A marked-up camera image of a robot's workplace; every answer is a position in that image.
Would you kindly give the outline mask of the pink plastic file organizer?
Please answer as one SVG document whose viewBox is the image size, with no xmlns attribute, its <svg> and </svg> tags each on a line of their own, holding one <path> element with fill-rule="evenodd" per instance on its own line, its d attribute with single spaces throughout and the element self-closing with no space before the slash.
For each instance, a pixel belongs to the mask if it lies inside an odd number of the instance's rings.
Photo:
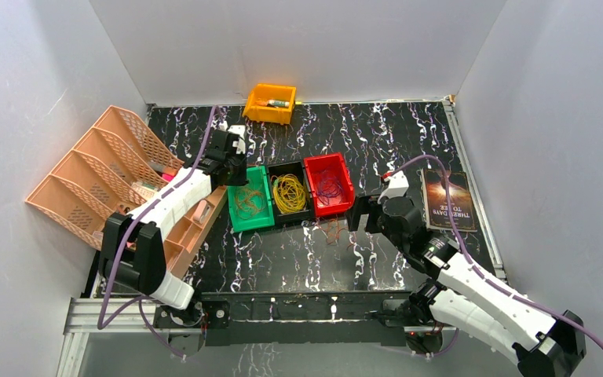
<svg viewBox="0 0 603 377">
<path fill-rule="evenodd" d="M 182 165 L 138 115 L 110 106 L 26 202 L 98 250 L 108 216 L 148 199 L 135 185 L 160 189 Z"/>
</svg>

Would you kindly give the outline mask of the black plastic bin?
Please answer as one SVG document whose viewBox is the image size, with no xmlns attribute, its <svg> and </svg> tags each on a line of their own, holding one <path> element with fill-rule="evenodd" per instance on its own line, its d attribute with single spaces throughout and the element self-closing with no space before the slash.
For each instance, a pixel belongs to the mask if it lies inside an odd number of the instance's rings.
<svg viewBox="0 0 603 377">
<path fill-rule="evenodd" d="M 268 165 L 266 172 L 277 225 L 315 217 L 309 180 L 301 160 Z"/>
</svg>

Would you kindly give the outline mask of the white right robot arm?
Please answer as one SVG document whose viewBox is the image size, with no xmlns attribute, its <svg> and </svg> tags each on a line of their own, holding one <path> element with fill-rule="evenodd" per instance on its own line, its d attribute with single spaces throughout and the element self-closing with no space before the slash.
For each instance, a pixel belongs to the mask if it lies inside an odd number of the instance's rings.
<svg viewBox="0 0 603 377">
<path fill-rule="evenodd" d="M 476 262 L 456 240 L 426 228 L 422 212 L 406 196 L 360 196 L 345 216 L 349 230 L 383 235 L 425 283 L 408 298 L 390 299 L 370 317 L 388 327 L 448 324 L 489 345 L 523 376 L 570 376 L 587 355 L 580 317 L 558 319 L 529 304 Z"/>
</svg>

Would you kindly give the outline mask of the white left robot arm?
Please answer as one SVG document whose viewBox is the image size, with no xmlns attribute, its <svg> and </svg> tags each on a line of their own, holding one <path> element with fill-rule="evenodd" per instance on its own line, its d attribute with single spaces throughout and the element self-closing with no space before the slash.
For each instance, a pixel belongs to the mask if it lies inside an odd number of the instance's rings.
<svg viewBox="0 0 603 377">
<path fill-rule="evenodd" d="M 181 325 L 197 325 L 203 306 L 192 298 L 193 287 L 168 270 L 163 244 L 173 227 L 216 188 L 247 183 L 246 159 L 245 126 L 212 130 L 198 163 L 185 163 L 147 202 L 107 219 L 100 274 L 110 285 L 121 284 L 172 307 Z"/>
</svg>

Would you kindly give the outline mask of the dark book three days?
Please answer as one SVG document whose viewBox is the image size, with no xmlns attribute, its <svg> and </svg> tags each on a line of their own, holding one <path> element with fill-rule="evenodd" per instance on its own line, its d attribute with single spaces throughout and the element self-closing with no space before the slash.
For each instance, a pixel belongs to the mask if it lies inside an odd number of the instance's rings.
<svg viewBox="0 0 603 377">
<path fill-rule="evenodd" d="M 448 172 L 448 182 L 439 169 L 422 170 L 422 192 L 426 226 L 452 230 L 449 209 L 460 232 L 476 232 L 477 215 L 465 172 Z"/>
</svg>

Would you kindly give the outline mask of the green battery in bin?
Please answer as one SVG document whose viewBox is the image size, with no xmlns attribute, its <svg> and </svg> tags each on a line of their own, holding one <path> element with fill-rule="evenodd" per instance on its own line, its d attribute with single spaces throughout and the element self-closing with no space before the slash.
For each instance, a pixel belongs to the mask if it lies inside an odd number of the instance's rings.
<svg viewBox="0 0 603 377">
<path fill-rule="evenodd" d="M 267 100 L 265 105 L 273 108 L 287 108 L 290 105 L 289 101 L 280 101 L 280 100 Z"/>
</svg>

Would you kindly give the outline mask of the yellow plastic bin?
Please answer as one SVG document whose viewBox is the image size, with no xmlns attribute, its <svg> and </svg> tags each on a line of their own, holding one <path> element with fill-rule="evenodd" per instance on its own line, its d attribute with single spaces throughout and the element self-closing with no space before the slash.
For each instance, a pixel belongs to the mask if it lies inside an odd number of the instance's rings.
<svg viewBox="0 0 603 377">
<path fill-rule="evenodd" d="M 242 116 L 253 122 L 290 124 L 296 92 L 295 86 L 258 83 L 247 98 Z"/>
</svg>

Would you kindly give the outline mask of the green plastic bin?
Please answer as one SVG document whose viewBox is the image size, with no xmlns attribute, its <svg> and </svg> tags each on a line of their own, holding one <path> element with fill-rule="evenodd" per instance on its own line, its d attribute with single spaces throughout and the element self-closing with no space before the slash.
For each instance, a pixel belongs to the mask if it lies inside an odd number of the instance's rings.
<svg viewBox="0 0 603 377">
<path fill-rule="evenodd" d="M 228 211 L 234 232 L 246 232 L 275 225 L 272 195 L 263 166 L 247 168 L 248 183 L 229 186 Z"/>
</svg>

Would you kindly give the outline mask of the red plastic bin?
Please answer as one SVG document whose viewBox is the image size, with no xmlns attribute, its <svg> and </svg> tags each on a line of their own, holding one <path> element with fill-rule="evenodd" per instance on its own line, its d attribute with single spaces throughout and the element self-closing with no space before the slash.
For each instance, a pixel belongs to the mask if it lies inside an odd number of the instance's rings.
<svg viewBox="0 0 603 377">
<path fill-rule="evenodd" d="M 311 156 L 303 163 L 317 217 L 344 214 L 353 206 L 354 187 L 343 154 Z"/>
</svg>

